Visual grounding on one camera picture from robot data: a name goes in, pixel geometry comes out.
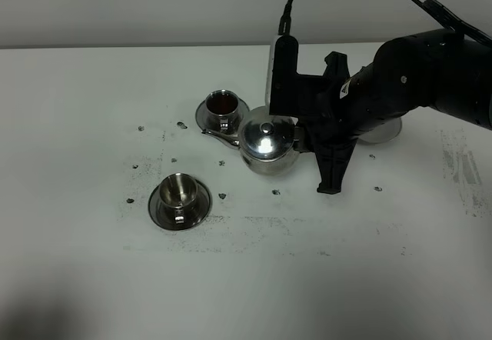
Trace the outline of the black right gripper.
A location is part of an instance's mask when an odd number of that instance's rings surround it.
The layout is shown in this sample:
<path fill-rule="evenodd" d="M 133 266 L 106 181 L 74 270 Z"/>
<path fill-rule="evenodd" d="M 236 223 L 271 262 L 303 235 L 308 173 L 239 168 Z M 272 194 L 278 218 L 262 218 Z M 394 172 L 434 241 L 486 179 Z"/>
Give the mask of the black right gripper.
<path fill-rule="evenodd" d="M 347 56 L 331 52 L 323 75 L 297 72 L 294 96 L 275 115 L 296 118 L 301 131 L 297 149 L 314 152 L 321 182 L 317 192 L 335 195 L 357 144 L 357 137 L 399 118 L 419 105 L 415 65 L 370 64 L 350 76 Z"/>

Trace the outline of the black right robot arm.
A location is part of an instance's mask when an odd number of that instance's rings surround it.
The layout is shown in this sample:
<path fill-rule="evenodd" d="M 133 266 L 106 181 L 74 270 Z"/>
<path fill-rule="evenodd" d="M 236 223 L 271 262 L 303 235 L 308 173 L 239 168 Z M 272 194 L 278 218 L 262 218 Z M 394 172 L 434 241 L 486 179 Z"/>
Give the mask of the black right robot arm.
<path fill-rule="evenodd" d="M 348 71 L 332 52 L 322 75 L 298 72 L 298 41 L 274 43 L 266 96 L 273 115 L 296 118 L 301 148 L 315 154 L 320 193 L 341 190 L 359 136 L 419 107 L 491 127 L 491 50 L 446 29 L 385 42 L 369 65 Z"/>

